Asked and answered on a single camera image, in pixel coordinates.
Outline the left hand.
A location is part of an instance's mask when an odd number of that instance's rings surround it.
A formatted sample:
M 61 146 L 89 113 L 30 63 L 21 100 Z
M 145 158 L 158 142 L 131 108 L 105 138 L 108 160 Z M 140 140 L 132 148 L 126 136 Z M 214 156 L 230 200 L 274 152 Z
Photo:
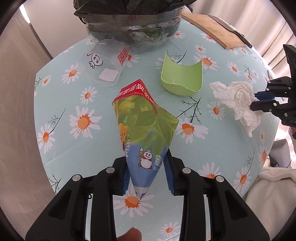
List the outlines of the left hand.
M 142 241 L 142 233 L 135 227 L 131 227 L 125 234 L 117 237 L 117 241 Z

